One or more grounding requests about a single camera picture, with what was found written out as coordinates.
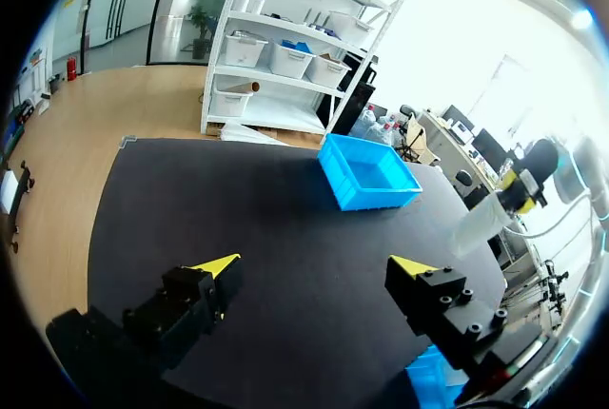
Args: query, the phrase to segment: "computer monitor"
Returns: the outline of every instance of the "computer monitor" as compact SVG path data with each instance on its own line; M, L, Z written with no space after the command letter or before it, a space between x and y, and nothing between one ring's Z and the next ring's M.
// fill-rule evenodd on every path
M456 124L458 121L461 121L463 125L469 130L472 131L474 129L474 125L471 123L469 119L465 117L465 114L460 112L454 105L448 107L448 109L442 115L442 118L447 121L448 119L452 119Z
M495 141L488 131L484 128L480 130L480 133L474 141L472 146L480 153L483 159L493 168L496 173L499 173L501 165L507 158L507 153L503 150L503 147Z

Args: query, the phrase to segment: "yellow robot part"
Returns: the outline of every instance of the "yellow robot part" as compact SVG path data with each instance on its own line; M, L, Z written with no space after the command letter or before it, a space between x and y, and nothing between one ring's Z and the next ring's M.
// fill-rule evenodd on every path
M211 273L211 277L216 279L220 273L222 273L227 266L229 266L236 259L241 259L241 255L232 254L222 259L212 260L211 262L197 264L196 266L187 266L190 269L203 269L208 273Z
M499 184L499 188L501 190L505 190L515 180L516 180L516 173L514 172L513 169L510 169L507 173L505 173L505 176L503 176L503 179L501 180L501 183ZM519 214L526 214L534 207L535 207L535 200L533 200L532 198L528 198L526 200L526 202L522 205L522 207L517 212Z
M434 268L433 266L429 266L428 264L423 264L419 262L415 262L413 260L405 259L404 257L398 257L397 255L390 255L390 259L394 260L402 269L408 273L414 279L418 274L424 273L428 269L432 271L436 271L438 268Z

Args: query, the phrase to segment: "blue plastic bin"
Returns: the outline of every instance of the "blue plastic bin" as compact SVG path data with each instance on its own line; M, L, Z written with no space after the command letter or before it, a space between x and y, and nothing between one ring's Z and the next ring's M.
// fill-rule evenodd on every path
M435 345L406 367L421 409L449 409L461 393L467 376L452 369Z
M406 206L422 192L390 146L329 134L318 159L343 211Z

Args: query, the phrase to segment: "black table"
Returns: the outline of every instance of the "black table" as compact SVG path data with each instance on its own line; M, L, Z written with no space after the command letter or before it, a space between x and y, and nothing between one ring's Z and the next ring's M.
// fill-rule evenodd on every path
M383 287L387 256L451 264L492 305L503 293L500 268L486 243L461 261L447 251L447 230L467 211L435 168L409 166L423 193L405 208L342 212L316 156L129 143L95 219L89 302L119 321L172 266L238 252L245 285L225 322L165 379L237 408L411 407L403 368L429 342Z

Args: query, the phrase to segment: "white storage bin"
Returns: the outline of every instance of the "white storage bin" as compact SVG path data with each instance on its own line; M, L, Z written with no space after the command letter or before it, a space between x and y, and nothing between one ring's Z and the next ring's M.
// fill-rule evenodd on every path
M357 17L344 12L331 11L327 27L334 30L339 37L357 48L360 48L368 34L374 29Z
M306 69L306 76L311 83L337 88L349 70L351 67L343 62L333 62L318 55Z
M241 117L246 112L247 102L252 95L253 92L221 92L217 86L214 86L209 114L214 116Z
M254 68L268 42L249 36L226 36L226 64Z
M308 54L301 50L290 49L273 43L270 70L281 76L302 79L313 57L315 57L315 54Z

